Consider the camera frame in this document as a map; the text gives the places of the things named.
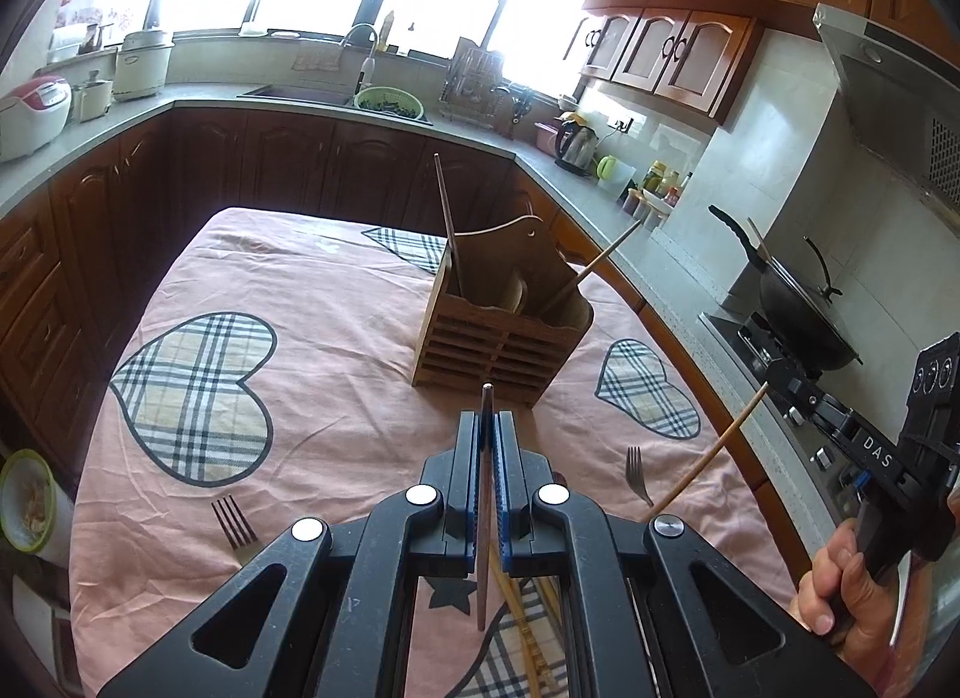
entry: rice cooker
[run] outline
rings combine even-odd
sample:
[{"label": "rice cooker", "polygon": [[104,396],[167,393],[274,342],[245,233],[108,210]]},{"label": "rice cooker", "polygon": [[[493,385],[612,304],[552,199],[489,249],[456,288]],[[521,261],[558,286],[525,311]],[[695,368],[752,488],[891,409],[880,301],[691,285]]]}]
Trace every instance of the rice cooker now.
[{"label": "rice cooker", "polygon": [[146,29],[128,34],[117,53],[113,98],[118,101],[150,97],[163,88],[174,44],[170,33]]},{"label": "rice cooker", "polygon": [[61,133],[70,112],[70,84],[40,76],[0,100],[0,162],[33,153]]}]

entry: gray countertop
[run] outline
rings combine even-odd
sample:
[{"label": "gray countertop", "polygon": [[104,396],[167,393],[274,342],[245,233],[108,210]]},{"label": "gray countertop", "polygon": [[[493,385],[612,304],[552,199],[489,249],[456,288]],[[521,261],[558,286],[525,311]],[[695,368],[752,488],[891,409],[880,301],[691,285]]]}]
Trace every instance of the gray countertop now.
[{"label": "gray countertop", "polygon": [[[116,102],[107,115],[83,124],[69,124],[52,143],[31,156],[0,164],[0,218],[27,194],[83,153],[104,140],[176,107],[241,107],[283,110],[345,121],[366,121],[387,128],[424,134],[515,160],[600,247],[606,247],[631,223],[616,200],[595,181],[579,178],[553,163],[533,145],[507,140],[493,131],[430,114],[434,126],[378,116],[352,108],[328,107],[285,100],[238,97],[253,85],[219,83],[176,84],[155,97]],[[611,257],[670,328],[703,372],[732,415],[754,394],[750,382],[714,340],[699,314],[723,314],[706,290],[658,243],[658,235],[637,230]],[[789,442],[784,425],[766,408],[757,408],[742,427],[755,455],[793,519],[800,538],[812,554],[833,532],[827,507]]]}]

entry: metal fork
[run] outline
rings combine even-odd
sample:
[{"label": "metal fork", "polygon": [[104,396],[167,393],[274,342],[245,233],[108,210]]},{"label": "metal fork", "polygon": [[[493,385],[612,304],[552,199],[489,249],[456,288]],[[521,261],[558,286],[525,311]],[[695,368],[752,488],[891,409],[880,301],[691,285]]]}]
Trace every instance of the metal fork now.
[{"label": "metal fork", "polygon": [[241,565],[246,565],[263,549],[263,544],[253,532],[250,522],[233,499],[233,495],[217,498],[212,503],[213,513],[220,522],[220,529],[227,535],[234,554]]},{"label": "metal fork", "polygon": [[648,506],[654,504],[647,492],[647,487],[643,482],[643,461],[640,458],[640,447],[630,447],[627,449],[627,469],[624,475],[627,477],[627,484]]}]

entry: pink tablecloth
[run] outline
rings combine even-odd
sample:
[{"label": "pink tablecloth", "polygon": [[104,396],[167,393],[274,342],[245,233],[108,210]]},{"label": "pink tablecloth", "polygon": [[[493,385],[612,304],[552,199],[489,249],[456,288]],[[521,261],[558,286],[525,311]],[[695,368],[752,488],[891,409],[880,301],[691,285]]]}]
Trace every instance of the pink tablecloth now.
[{"label": "pink tablecloth", "polygon": [[[331,523],[363,516],[416,482],[424,458],[451,447],[459,411],[477,406],[467,393],[410,387],[432,283],[415,263],[429,261],[404,249],[405,261],[377,238],[403,247],[356,224],[230,209],[163,279],[104,399],[77,497],[70,592],[89,696],[237,569],[210,508],[215,497],[233,495],[266,543],[306,514]],[[637,519],[647,505],[624,481],[627,447],[642,448],[656,500],[716,434],[613,289],[592,275],[582,291],[592,328],[536,407],[512,408],[517,433],[570,487]],[[611,404],[616,387],[598,381],[605,364],[622,379],[637,360],[654,391],[632,411],[632,401]],[[194,361],[189,375],[178,372]],[[209,383],[218,376],[219,388]],[[784,562],[726,452],[669,511],[786,604]],[[556,676],[544,694],[565,694],[556,631],[533,583],[524,593]],[[506,682],[525,684],[496,585],[486,633],[467,616],[475,597],[468,583],[421,580],[409,695],[499,696]]]}]

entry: gas stove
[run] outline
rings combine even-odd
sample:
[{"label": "gas stove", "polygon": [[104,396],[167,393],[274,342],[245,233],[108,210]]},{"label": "gas stove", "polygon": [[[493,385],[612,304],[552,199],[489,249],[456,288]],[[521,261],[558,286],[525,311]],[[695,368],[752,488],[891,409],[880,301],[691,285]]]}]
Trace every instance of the gas stove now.
[{"label": "gas stove", "polygon": [[[767,367],[777,359],[788,359],[798,369],[803,369],[811,381],[820,378],[819,370],[803,368],[761,314],[752,313],[742,322],[700,314],[700,321],[730,355],[754,390],[767,380]],[[856,490],[859,469],[829,445],[816,428],[806,424],[796,409],[791,409],[779,394],[770,393],[763,402],[784,426],[791,447],[803,461],[834,521],[856,516],[860,507]]]}]

